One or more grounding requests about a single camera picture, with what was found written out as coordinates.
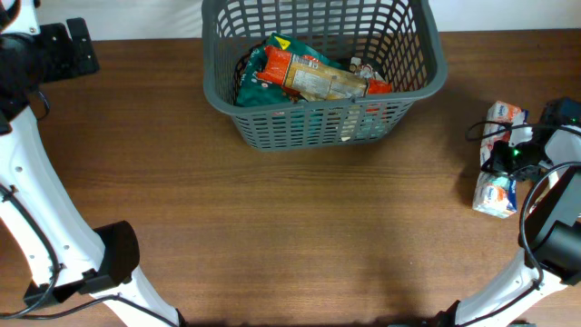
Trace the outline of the green Nescafe coffee bag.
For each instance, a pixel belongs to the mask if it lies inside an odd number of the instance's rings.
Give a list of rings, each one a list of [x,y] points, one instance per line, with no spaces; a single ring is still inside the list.
[[[272,33],[259,45],[255,45],[247,55],[248,61],[241,73],[239,81],[240,88],[235,101],[235,104],[239,107],[306,102],[306,99],[300,93],[274,84],[273,82],[265,81],[257,76],[257,73],[261,72],[268,62],[264,50],[264,47],[268,45],[309,59],[315,59],[318,62],[334,68],[345,70],[344,65],[330,60],[302,41],[287,35]]]

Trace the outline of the orange biscuit package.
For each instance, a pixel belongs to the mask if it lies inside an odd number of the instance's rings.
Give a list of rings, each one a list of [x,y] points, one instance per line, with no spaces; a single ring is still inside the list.
[[[391,84],[381,80],[357,76],[272,45],[265,47],[265,54],[267,64],[257,73],[258,78],[318,101],[388,94],[392,91]]]

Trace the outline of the beige brown snack bag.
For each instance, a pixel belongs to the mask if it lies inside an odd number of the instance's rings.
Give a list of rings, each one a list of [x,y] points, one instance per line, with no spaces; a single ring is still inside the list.
[[[391,91],[391,84],[388,84],[381,76],[381,74],[371,64],[365,64],[360,57],[353,56],[350,58],[350,60],[343,59],[341,62],[348,63],[348,71],[357,77],[377,81],[380,86],[373,86],[373,93],[389,93]],[[350,117],[345,123],[345,130],[341,133],[340,140],[342,142],[355,139],[355,114],[353,111],[350,111],[349,115]]]

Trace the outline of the light teal wipes packet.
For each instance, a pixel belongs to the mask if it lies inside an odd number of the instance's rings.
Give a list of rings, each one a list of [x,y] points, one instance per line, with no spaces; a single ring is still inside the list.
[[[387,132],[385,124],[362,124],[355,134],[356,141],[381,138]]]

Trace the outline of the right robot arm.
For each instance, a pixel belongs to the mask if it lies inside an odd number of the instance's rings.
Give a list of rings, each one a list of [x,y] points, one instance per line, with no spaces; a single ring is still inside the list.
[[[548,295],[580,282],[580,103],[546,104],[538,123],[496,102],[482,121],[473,207],[518,218],[515,258],[484,289],[454,302],[432,326],[514,326]]]

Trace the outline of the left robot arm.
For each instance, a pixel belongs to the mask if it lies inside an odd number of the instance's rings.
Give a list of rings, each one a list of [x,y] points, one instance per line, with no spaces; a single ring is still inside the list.
[[[1,1],[1,219],[28,262],[25,308],[2,319],[41,320],[38,310],[92,296],[127,326],[183,326],[154,290],[126,221],[91,228],[51,165],[30,105],[41,84],[95,74],[100,66],[82,18],[39,25],[35,0]]]

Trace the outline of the grey plastic mesh basket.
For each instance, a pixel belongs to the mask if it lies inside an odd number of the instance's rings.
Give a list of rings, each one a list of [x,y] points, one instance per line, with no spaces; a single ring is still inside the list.
[[[418,100],[436,93],[448,73],[428,0],[244,1],[202,3],[203,91],[227,114],[245,142],[282,151],[375,142]],[[235,104],[249,51],[272,33],[296,38],[333,61],[360,57],[391,84],[389,94],[327,102],[239,107]],[[355,114],[362,124],[385,124],[378,139],[342,142]]]

